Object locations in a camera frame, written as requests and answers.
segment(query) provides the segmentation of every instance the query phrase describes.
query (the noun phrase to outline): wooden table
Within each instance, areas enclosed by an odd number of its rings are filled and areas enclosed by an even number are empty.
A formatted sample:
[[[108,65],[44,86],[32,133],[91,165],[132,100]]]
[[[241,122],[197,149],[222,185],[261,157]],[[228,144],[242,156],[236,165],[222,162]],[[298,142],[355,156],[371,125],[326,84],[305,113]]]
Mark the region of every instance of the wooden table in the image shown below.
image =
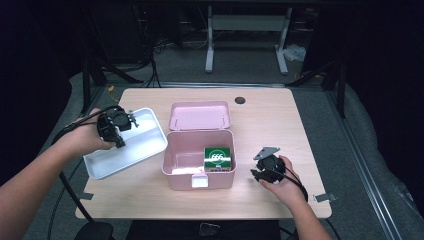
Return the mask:
[[[237,104],[236,97],[245,98]],[[250,173],[253,157],[262,147],[280,147],[309,193],[319,218],[331,215],[328,202],[313,195],[325,193],[314,156],[290,90],[283,88],[162,88],[127,89],[120,106],[125,110],[151,108],[165,134],[171,105],[180,101],[228,102],[234,134],[237,169],[229,189],[173,191],[162,172],[163,152],[103,180],[89,179],[81,200],[93,218],[115,219],[284,219],[288,209]],[[82,218],[79,210],[76,215]]]

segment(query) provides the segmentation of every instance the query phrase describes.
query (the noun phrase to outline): pink box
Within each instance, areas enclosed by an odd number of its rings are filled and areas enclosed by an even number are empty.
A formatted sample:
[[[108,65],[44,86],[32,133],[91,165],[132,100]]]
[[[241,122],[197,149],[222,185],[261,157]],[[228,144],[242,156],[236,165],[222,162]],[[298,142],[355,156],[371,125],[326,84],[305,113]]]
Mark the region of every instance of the pink box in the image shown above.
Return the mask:
[[[233,185],[237,168],[228,104],[225,101],[179,102],[172,105],[170,133],[162,171],[172,190],[218,189]],[[206,147],[228,147],[231,171],[204,172]]]

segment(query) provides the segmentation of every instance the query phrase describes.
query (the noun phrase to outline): white tray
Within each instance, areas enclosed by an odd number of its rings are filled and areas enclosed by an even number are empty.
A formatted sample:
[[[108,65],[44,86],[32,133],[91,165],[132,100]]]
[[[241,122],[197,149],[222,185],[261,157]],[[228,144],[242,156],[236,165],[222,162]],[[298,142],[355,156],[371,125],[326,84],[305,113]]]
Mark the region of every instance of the white tray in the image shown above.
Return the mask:
[[[126,146],[110,150],[98,150],[84,156],[88,175],[103,179],[164,151],[168,141],[155,114],[149,108],[133,112],[138,128],[121,132]]]

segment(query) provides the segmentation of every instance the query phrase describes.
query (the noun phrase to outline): gray carpet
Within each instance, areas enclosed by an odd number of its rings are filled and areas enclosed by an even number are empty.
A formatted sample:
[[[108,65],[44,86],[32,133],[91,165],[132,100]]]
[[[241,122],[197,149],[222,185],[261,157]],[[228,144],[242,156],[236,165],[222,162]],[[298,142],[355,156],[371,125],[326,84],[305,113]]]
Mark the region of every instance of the gray carpet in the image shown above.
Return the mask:
[[[252,45],[245,42],[239,44],[240,41],[243,42],[243,38],[239,37],[230,44],[231,46],[225,46],[228,42],[216,43],[217,52],[212,74],[204,72],[205,48],[195,50],[188,47],[180,49],[168,46],[164,52],[155,56],[159,78],[163,82],[168,82],[163,86],[171,86],[172,82],[188,82],[277,84],[281,87],[281,84],[293,81],[295,75],[299,74],[301,63],[288,62],[289,75],[281,76],[273,52],[273,41],[267,44],[267,41],[249,40]],[[148,79],[151,69],[145,68],[129,74],[139,79]],[[93,103],[96,107],[116,104],[111,96],[119,99],[124,89],[137,87],[137,85],[126,84],[113,74],[108,74],[108,79],[110,84],[116,86],[115,90],[109,95],[105,88],[93,87],[93,93],[97,91],[101,93],[98,101]],[[82,107],[81,74],[70,81],[73,85],[73,94],[55,132],[75,120]],[[354,155],[332,109],[332,102],[328,100],[326,93],[315,85],[316,82],[312,82],[306,87],[292,90],[326,191],[336,194],[339,198],[331,203],[333,214],[329,220],[337,229],[341,239],[386,239],[368,193],[359,178],[354,164]],[[408,205],[408,202],[399,194],[403,193],[405,188],[385,167],[384,159],[376,149],[376,137],[372,124],[351,89],[348,89],[346,96],[346,116],[346,121],[387,202],[400,235],[403,239],[421,239],[424,235],[424,221],[414,211],[413,205]],[[65,173],[69,175],[78,163],[78,159],[73,161],[65,169]],[[78,194],[82,193],[87,179],[88,174],[82,163],[71,181]],[[50,217],[61,188],[62,185],[58,181],[47,196],[24,239],[46,239]],[[115,239],[125,239],[131,223],[129,220],[105,221],[114,226]],[[75,217],[75,205],[65,192],[56,212],[52,239],[73,239],[85,223],[85,220]],[[335,239],[335,234],[329,225],[325,221],[322,223]],[[290,230],[294,228],[290,220],[281,221],[281,225]]]

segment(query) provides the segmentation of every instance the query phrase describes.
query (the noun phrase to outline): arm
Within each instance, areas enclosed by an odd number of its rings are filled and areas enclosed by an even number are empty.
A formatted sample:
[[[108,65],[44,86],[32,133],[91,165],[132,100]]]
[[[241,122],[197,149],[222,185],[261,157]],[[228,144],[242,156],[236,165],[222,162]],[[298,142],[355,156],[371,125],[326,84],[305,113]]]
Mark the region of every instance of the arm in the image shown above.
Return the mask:
[[[293,172],[291,161],[283,156],[279,156],[279,158],[284,161],[286,168]],[[286,174],[294,178],[289,171],[287,171]],[[262,179],[259,180],[259,182],[264,188],[274,193],[275,196],[290,210],[296,224],[299,239],[331,239],[318,218],[315,216],[312,208],[305,201],[299,187],[287,179],[283,179],[278,184],[272,184]]]
[[[95,122],[97,117],[87,122]],[[100,139],[95,124],[65,134],[0,187],[0,239],[21,239],[62,169],[73,159],[112,143]]]

